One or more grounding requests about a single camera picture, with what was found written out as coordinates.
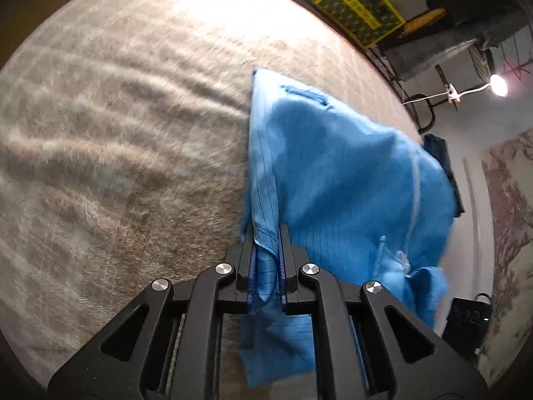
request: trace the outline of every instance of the blue fabric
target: blue fabric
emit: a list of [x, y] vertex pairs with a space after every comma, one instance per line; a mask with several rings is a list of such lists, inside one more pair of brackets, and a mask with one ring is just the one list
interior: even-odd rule
[[249, 385], [314, 369], [309, 316], [281, 312], [278, 225], [338, 279], [379, 280], [428, 325], [447, 290], [436, 268], [454, 216], [439, 163], [393, 128], [305, 84], [259, 69], [243, 226], [258, 247], [257, 295], [242, 320]]

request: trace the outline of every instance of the round metal pivot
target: round metal pivot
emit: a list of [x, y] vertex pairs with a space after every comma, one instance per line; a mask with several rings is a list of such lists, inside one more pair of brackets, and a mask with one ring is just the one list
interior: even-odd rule
[[217, 264], [217, 267], [215, 268], [215, 270], [216, 270], [220, 275], [229, 274], [229, 273], [231, 272], [232, 269], [233, 269], [233, 267], [231, 267], [231, 264], [229, 264], [229, 263], [220, 263], [220, 264]]
[[157, 292], [161, 292], [163, 290], [166, 290], [168, 287], [169, 287], [169, 282], [166, 279], [164, 279], [164, 278], [156, 279], [152, 283], [152, 288], [155, 291], [157, 291]]
[[383, 286], [381, 285], [381, 283], [378, 283], [377, 281], [368, 281], [364, 285], [364, 288], [366, 288], [366, 291], [368, 293], [380, 293]]
[[315, 274], [318, 274], [318, 271], [320, 269], [318, 268], [318, 266], [316, 266], [316, 264], [308, 263], [308, 264], [305, 264], [304, 266], [302, 266], [302, 270], [303, 270], [304, 274], [315, 275]]

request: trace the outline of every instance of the beige fur blanket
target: beige fur blanket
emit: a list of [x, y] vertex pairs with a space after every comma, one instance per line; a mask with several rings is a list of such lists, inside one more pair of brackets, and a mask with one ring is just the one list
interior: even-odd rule
[[39, 382], [151, 280], [235, 242], [258, 66], [419, 140], [290, 0], [74, 0], [1, 71], [0, 328]]

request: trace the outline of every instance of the green and orange patterned box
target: green and orange patterned box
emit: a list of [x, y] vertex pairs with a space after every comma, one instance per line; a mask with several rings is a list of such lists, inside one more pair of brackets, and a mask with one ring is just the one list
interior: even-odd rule
[[314, 0], [363, 49], [405, 24], [389, 0]]

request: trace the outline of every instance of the triangular cutout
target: triangular cutout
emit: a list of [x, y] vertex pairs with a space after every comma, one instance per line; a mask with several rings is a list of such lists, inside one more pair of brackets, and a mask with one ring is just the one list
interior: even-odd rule
[[137, 307], [129, 319], [102, 343], [100, 351], [120, 361], [129, 361], [149, 309], [146, 304]]
[[386, 308], [385, 314], [391, 324], [406, 363], [412, 364], [433, 354], [435, 351], [433, 344], [394, 307]]

